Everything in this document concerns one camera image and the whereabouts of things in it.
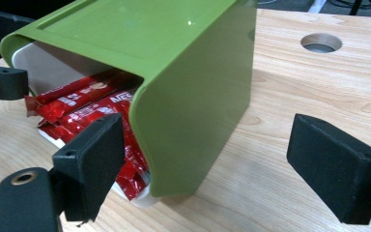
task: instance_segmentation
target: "light wood tabletop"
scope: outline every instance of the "light wood tabletop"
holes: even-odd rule
[[[343,45],[315,53],[303,37]],[[371,146],[371,18],[258,10],[251,103],[200,188],[141,209],[110,191],[99,217],[65,231],[371,231],[340,223],[286,160],[296,113],[334,124]],[[58,150],[26,118],[23,101],[0,101],[0,181],[51,168]]]

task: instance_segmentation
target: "gray carpet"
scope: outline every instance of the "gray carpet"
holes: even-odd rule
[[[276,0],[271,3],[271,0],[258,0],[258,8],[261,9],[272,9],[280,11],[291,11],[291,12],[307,12],[311,7],[313,0]],[[369,5],[368,0],[363,0],[362,5]],[[331,14],[331,15],[348,15],[351,12],[351,8],[341,8],[332,5],[329,1],[324,5],[321,10],[321,14]],[[371,16],[371,9],[364,10],[363,8],[359,9],[357,16]]]

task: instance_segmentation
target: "green box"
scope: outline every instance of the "green box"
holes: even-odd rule
[[[249,104],[253,5],[78,0],[6,37],[1,54],[12,66],[16,51],[37,41],[143,77],[129,120],[151,194],[192,194]]]

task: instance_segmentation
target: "wood grain surface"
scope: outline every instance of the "wood grain surface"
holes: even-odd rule
[[[343,46],[320,54],[312,33]],[[251,104],[191,196],[140,209],[110,191],[98,219],[65,231],[371,231],[341,224],[286,161],[296,113],[326,120],[371,145],[371,18],[259,10]],[[39,136],[23,101],[0,101],[0,181],[52,166],[57,148]]]

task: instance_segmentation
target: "green plastic bin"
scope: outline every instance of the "green plastic bin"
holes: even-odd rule
[[[248,107],[254,4],[78,0],[7,36],[0,50],[12,66],[19,49],[40,42],[143,77],[129,120],[151,195],[192,194]]]

